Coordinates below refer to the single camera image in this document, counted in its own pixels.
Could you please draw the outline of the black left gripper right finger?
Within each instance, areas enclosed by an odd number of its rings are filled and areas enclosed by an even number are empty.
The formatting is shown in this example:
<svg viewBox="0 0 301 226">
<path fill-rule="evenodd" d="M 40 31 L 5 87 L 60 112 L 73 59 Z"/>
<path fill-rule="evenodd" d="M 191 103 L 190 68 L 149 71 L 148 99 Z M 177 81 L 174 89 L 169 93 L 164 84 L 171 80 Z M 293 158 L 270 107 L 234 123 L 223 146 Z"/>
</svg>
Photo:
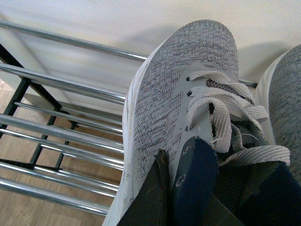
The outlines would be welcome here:
<svg viewBox="0 0 301 226">
<path fill-rule="evenodd" d="M 209 198 L 202 223 L 204 226 L 244 225 L 214 195 Z"/>
</svg>

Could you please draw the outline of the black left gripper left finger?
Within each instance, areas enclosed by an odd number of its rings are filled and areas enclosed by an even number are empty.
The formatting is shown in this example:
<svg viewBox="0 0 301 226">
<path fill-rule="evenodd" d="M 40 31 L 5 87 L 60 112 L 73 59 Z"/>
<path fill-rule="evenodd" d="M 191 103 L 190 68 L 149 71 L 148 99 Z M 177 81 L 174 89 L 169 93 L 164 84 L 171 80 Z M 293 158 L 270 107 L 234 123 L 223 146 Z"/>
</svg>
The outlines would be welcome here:
<svg viewBox="0 0 301 226">
<path fill-rule="evenodd" d="M 119 226 L 166 226 L 168 223 L 169 170 L 165 150 L 154 155 L 153 165 Z"/>
</svg>

